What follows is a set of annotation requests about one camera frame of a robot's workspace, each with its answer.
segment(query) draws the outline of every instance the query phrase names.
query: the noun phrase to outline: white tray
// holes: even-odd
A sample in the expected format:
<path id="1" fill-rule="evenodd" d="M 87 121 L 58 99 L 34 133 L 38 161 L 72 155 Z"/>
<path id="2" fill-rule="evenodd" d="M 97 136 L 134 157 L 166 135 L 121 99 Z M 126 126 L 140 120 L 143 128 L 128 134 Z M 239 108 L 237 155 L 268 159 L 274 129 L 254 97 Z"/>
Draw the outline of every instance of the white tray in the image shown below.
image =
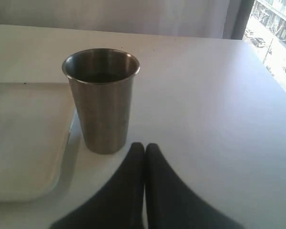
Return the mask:
<path id="1" fill-rule="evenodd" d="M 0 83 L 0 201 L 55 187 L 73 115 L 67 84 Z"/>

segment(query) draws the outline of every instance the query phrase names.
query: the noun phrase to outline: white curtain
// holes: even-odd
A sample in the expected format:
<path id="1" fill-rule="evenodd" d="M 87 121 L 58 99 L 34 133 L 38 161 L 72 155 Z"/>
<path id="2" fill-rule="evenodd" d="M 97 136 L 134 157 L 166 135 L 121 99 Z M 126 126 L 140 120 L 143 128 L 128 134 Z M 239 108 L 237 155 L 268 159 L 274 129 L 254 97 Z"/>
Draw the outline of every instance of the white curtain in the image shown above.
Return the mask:
<path id="1" fill-rule="evenodd" d="M 229 0 L 0 0 L 0 24 L 222 38 Z"/>

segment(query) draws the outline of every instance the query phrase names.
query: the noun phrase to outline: cup rim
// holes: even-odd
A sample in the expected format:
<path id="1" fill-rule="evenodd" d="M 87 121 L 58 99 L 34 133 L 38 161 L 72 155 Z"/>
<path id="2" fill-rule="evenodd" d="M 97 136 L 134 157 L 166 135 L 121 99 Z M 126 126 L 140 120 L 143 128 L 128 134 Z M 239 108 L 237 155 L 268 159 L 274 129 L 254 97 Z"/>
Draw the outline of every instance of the cup rim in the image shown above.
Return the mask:
<path id="1" fill-rule="evenodd" d="M 138 67 L 137 67 L 136 71 L 135 71 L 133 74 L 127 76 L 126 78 L 121 79 L 121 80 L 117 80 L 117 81 L 106 82 L 106 83 L 87 82 L 87 81 L 83 81 L 83 80 L 76 79 L 76 78 L 74 78 L 73 76 L 69 75 L 69 74 L 67 73 L 67 70 L 66 70 L 66 63 L 67 63 L 67 61 L 68 61 L 70 58 L 72 58 L 73 56 L 75 56 L 75 55 L 78 55 L 78 54 L 83 53 L 83 52 L 89 52 L 89 51 L 92 51 L 92 50 L 111 50 L 111 51 L 115 51 L 115 52 L 120 52 L 120 53 L 126 54 L 128 57 L 131 57 L 131 58 L 134 59 L 134 61 L 136 62 L 136 64 L 137 64 Z M 124 52 L 124 51 L 122 51 L 122 50 L 111 49 L 111 48 L 94 48 L 94 49 L 86 49 L 86 50 L 82 50 L 82 51 L 79 51 L 79 52 L 75 52 L 75 53 L 73 53 L 72 55 L 68 56 L 68 57 L 63 61 L 62 66 L 61 66 L 61 69 L 62 69 L 62 72 L 64 73 L 64 75 L 65 75 L 66 77 L 68 77 L 69 79 L 76 80 L 76 81 L 78 81 L 78 82 L 85 83 L 85 84 L 107 85 L 107 84 L 120 83 L 120 82 L 123 82 L 123 81 L 126 81 L 126 80 L 129 80 L 129 79 L 133 78 L 136 74 L 138 74 L 138 72 L 139 72 L 139 70 L 140 70 L 140 62 L 138 61 L 138 59 L 137 59 L 134 55 L 131 55 L 131 54 L 129 54 L 128 52 Z"/>

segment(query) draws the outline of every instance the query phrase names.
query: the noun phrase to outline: stainless steel cup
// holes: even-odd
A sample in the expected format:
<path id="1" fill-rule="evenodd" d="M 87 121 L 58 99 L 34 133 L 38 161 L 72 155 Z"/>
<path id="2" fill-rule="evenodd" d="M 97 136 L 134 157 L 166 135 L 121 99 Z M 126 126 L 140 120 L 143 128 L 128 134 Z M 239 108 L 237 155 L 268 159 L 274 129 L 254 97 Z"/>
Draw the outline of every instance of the stainless steel cup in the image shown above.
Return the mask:
<path id="1" fill-rule="evenodd" d="M 134 56 L 114 49 L 84 50 L 63 62 L 91 151 L 111 154 L 125 145 L 133 77 L 139 69 Z"/>

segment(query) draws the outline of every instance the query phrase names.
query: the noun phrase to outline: street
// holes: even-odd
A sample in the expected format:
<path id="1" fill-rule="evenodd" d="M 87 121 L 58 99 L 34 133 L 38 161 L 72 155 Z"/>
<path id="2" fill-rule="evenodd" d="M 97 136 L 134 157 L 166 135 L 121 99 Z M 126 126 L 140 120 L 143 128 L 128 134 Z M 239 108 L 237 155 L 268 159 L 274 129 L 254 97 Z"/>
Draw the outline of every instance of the street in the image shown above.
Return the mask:
<path id="1" fill-rule="evenodd" d="M 266 42 L 266 47 L 258 48 L 252 44 L 251 38 L 244 35 L 243 41 L 245 41 L 255 52 L 258 58 L 263 62 L 268 47 L 273 39 L 273 34 L 263 26 L 255 18 L 250 18 L 247 24 L 247 28 L 254 32 L 254 37 L 261 37 Z M 274 38 L 271 45 L 272 54 L 268 54 L 264 65 L 270 70 L 275 80 L 281 85 L 286 92 L 286 47 L 277 39 Z"/>

